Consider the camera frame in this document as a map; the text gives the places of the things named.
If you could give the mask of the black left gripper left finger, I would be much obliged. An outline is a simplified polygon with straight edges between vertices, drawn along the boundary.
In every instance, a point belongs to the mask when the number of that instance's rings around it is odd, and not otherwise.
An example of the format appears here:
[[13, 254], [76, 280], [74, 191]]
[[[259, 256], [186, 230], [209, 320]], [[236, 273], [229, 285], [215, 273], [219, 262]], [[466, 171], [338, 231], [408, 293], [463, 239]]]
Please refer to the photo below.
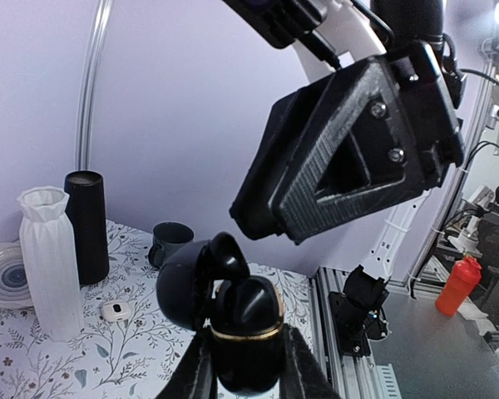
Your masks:
[[210, 332], [195, 334], [170, 380], [156, 399], [215, 397], [215, 371], [210, 340]]

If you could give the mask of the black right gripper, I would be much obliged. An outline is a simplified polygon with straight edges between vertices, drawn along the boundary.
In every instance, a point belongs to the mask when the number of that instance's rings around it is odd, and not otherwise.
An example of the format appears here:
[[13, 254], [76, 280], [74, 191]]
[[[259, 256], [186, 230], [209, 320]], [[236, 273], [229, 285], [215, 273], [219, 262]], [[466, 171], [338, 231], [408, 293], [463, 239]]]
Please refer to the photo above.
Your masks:
[[462, 124], [432, 47], [410, 42], [387, 60], [319, 79], [333, 90], [333, 159], [319, 184], [333, 196], [332, 229], [442, 186], [464, 161]]

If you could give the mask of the small white earbud case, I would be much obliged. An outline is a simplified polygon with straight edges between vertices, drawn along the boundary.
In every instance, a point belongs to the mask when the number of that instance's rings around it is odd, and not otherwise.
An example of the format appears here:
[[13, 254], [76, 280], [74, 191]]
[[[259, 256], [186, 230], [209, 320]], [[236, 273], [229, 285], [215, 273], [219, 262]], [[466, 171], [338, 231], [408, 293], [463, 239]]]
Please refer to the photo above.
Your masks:
[[105, 302], [101, 306], [101, 315], [109, 323], [126, 321], [132, 316], [132, 306], [123, 300]]

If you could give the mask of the black earbud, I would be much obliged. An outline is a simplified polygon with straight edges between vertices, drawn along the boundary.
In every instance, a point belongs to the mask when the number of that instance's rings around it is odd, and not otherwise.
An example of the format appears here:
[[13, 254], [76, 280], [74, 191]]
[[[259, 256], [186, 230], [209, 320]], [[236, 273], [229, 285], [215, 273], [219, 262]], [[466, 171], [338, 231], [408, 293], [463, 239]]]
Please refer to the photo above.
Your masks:
[[214, 280], [239, 281], [250, 276], [250, 269], [235, 238], [218, 233], [209, 246], [211, 276]]

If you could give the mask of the black earbud case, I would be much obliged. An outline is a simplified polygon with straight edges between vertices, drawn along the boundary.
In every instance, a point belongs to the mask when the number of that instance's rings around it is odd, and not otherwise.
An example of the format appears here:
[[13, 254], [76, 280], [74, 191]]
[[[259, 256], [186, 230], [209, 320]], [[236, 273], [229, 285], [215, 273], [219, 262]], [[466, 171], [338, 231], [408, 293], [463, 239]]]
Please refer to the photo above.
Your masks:
[[283, 369], [284, 308], [267, 278], [250, 273], [239, 281], [214, 280], [211, 240], [185, 244], [166, 258], [156, 280], [157, 302], [176, 326], [210, 332], [215, 396], [219, 386], [260, 395]]

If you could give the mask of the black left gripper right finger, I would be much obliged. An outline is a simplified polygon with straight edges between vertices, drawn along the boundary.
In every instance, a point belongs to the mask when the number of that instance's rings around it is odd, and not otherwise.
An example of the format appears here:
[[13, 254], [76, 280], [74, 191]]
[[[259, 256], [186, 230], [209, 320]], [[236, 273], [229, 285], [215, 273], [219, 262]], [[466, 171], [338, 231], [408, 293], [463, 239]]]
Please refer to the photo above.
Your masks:
[[340, 398], [301, 332], [289, 324], [284, 325], [284, 353], [283, 398]]

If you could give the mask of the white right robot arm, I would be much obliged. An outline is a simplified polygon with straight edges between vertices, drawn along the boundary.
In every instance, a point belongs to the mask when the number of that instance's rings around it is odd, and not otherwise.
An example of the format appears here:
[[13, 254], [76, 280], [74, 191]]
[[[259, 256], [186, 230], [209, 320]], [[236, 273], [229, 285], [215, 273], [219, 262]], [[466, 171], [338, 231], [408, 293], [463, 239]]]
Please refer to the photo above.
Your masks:
[[465, 79], [441, 1], [231, 1], [309, 84], [276, 101], [230, 215], [252, 240], [296, 244], [383, 209], [378, 237], [328, 296], [337, 358], [370, 354], [395, 254], [431, 189], [464, 160]]

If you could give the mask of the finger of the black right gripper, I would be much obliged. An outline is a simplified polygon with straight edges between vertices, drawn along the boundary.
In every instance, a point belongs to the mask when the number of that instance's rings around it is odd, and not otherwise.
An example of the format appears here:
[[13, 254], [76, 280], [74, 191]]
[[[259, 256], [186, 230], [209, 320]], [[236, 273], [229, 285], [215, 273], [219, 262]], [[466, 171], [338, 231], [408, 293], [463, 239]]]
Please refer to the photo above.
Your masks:
[[320, 188], [333, 159], [333, 90], [316, 81], [271, 108], [230, 216], [252, 240], [306, 240], [333, 227], [333, 196]]

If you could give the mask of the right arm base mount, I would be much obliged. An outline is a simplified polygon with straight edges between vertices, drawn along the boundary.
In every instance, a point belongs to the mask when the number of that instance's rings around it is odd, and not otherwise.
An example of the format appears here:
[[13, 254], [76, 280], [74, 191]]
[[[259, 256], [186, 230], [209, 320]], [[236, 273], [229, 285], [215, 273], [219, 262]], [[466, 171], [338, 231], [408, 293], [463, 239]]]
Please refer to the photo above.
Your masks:
[[328, 295], [338, 353], [365, 357], [371, 354], [366, 324], [370, 312], [379, 311], [388, 297], [387, 284], [359, 265], [346, 278], [343, 290]]

